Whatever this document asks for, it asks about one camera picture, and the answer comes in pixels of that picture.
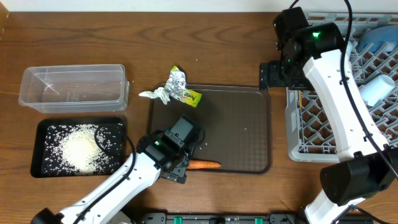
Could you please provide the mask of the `white rice pile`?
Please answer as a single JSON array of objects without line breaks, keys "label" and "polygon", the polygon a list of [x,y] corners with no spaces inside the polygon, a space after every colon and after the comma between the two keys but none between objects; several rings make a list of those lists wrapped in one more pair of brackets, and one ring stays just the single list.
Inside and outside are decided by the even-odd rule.
[{"label": "white rice pile", "polygon": [[123,158],[123,137],[97,124],[47,128],[41,172],[46,177],[108,175]]}]

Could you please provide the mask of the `orange carrot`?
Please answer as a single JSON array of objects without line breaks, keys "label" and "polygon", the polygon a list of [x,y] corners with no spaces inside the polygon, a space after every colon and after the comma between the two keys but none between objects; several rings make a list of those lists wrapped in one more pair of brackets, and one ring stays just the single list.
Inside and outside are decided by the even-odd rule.
[{"label": "orange carrot", "polygon": [[188,170],[217,169],[220,167],[221,167],[221,164],[219,162],[191,160],[187,169]]}]

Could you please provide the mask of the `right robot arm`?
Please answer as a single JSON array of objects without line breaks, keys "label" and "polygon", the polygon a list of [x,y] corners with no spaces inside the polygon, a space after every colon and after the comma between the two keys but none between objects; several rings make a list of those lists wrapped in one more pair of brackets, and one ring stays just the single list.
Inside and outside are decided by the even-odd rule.
[{"label": "right robot arm", "polygon": [[321,192],[303,211],[307,223],[334,223],[397,179],[397,149],[371,118],[351,75],[348,39],[334,23],[275,21],[280,60],[263,63],[267,86],[317,93],[336,142],[338,163],[320,172]]}]

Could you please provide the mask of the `light blue cup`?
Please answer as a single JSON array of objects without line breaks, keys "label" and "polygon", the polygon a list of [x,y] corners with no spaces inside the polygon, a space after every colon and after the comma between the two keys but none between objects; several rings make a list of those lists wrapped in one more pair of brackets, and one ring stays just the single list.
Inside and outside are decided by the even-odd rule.
[{"label": "light blue cup", "polygon": [[360,89],[360,94],[368,106],[374,106],[377,102],[386,98],[396,87],[394,80],[387,75],[378,75]]}]

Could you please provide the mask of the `dark blue plate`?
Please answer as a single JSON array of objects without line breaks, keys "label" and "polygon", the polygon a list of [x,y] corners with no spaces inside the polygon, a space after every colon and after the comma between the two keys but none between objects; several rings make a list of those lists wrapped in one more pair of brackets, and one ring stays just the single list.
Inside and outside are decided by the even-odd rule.
[{"label": "dark blue plate", "polygon": [[369,44],[373,46],[370,52],[377,52],[383,45],[387,44],[387,52],[392,52],[397,47],[397,25],[380,27],[363,34],[358,43],[358,50],[362,51]]}]

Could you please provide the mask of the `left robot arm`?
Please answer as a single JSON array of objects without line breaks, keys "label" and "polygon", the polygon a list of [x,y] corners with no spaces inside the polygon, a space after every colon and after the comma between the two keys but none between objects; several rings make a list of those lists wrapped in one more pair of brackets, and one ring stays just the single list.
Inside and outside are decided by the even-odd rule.
[{"label": "left robot arm", "polygon": [[188,134],[169,130],[143,136],[137,149],[113,175],[90,194],[58,214],[48,208],[31,223],[107,223],[138,193],[155,183],[162,172],[170,172],[189,158],[199,131]]}]

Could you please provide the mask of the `wooden chopstick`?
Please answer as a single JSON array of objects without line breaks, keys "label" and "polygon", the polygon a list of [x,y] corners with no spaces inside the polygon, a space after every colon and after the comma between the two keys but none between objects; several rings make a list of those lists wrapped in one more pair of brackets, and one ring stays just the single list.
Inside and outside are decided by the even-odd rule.
[{"label": "wooden chopstick", "polygon": [[299,108],[302,107],[302,92],[298,90],[298,100],[299,100]]}]

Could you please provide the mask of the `foil wrapper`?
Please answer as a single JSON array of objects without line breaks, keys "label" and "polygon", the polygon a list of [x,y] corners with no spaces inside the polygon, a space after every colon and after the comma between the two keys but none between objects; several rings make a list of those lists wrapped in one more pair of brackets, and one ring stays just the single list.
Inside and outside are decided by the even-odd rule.
[{"label": "foil wrapper", "polygon": [[186,76],[177,66],[170,70],[169,79],[164,86],[165,92],[182,103],[196,108],[202,94],[186,88]]}]

